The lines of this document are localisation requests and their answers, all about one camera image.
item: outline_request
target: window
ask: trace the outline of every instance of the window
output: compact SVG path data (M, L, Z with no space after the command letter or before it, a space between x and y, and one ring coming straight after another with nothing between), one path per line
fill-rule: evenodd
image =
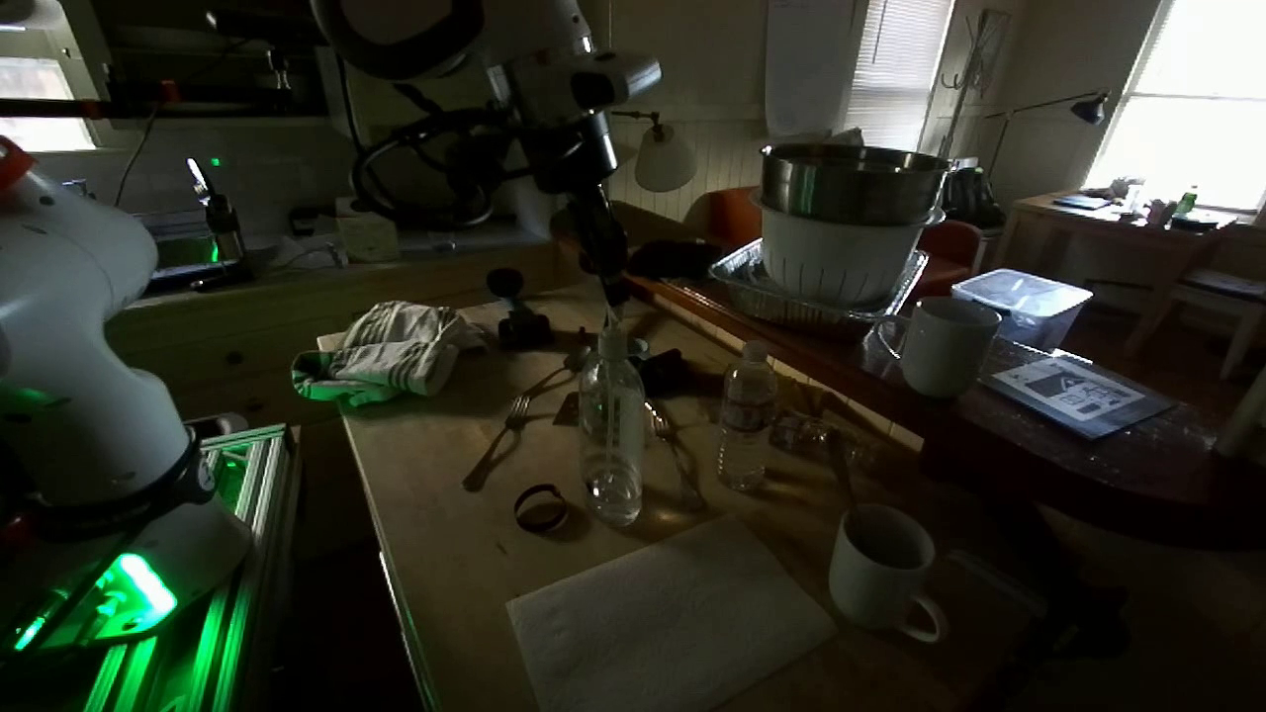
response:
M30 26L0 22L0 99L94 99L68 16L56 5L37 7ZM31 154L94 152L82 120L0 115L0 136Z
M1266 5L1162 0L1087 187L1143 179L1149 198L1259 210L1266 194Z
M953 0L870 0L848 125L870 148L913 152L937 79Z

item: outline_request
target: white cup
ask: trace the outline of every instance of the white cup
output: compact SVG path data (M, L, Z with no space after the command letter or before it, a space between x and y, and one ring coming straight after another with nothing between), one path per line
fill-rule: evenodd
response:
M904 381L932 400L953 400L983 381L1000 316L972 302L926 298L910 316L875 319L875 336Z
M837 531L833 600L860 628L895 628L933 646L950 634L941 605L924 592L933 556L933 539L910 514L864 504Z

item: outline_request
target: crumpled cloth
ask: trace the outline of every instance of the crumpled cloth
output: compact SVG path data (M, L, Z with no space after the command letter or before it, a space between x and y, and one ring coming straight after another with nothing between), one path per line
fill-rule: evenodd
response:
M297 394L368 409L396 394L436 394L487 331L449 305L380 302L355 316L334 353L303 353L288 367Z

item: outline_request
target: wooden table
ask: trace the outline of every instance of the wooden table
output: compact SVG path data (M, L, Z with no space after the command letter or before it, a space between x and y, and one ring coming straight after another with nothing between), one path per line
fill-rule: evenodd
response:
M1069 210L1062 194L1011 206L992 265L1048 274L1096 294L1096 302L1149 313L1207 251L1199 231L1120 220L1120 210Z
M601 323L601 305L589 289L532 305L557 331L594 331ZM495 323L502 310L470 310L470 316ZM776 450L773 484L761 494L719 487L711 469L711 409L719 376L738 356L649 305L631 305L626 323L656 353L682 349L692 371L706 376L701 385L711 385L697 394L663 400L701 464L709 514L676 508L668 446L649 440L645 520L632 531L610 531L587 510L577 510L564 539L519 531L511 510L532 484L556 484L568 504L583 504L573 426L556 426L549 418L528 426L521 446L478 494L462 489L462 469L490 444L516 392L549 371L564 361L557 353L462 356L442 394L346 417L408 655L426 705L535 709L506 600L711 520L738 520L751 531L833 609L829 556L845 514L837 473L817 459ZM556 410L568 392L544 394L544 410ZM860 494L899 504L932 523L941 547L932 592L950 609L953 634L924 650L839 626L829 646L757 682L730 709L961 709L1011 659L1032 609L999 588L992 576L983 576L972 541L988 541L988 523L972 510L972 497L924 480L910 450L875 440L851 418L837 418L837 426L848 426L875 454L870 473L854 484Z
M854 331L788 331L738 313L723 298L640 280L645 298L719 339L767 339L788 367L870 410L899 440L924 446L932 473L1019 504L1057 508L1096 527L1173 547L1266 547L1266 469L1212 454L1216 422L1194 409L1143 418L1083 444L1057 422L972 386L958 403L932 403L899 376L860 367Z

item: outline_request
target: sheet of paper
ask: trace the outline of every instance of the sheet of paper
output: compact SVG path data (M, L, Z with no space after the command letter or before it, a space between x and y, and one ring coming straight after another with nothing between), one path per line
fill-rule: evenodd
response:
M1071 356L1007 367L987 385L1083 440L1110 440L1140 418L1168 410L1168 400L1152 386L1123 385L1120 376Z
M715 709L837 634L837 616L730 520L506 609L537 709L556 712Z

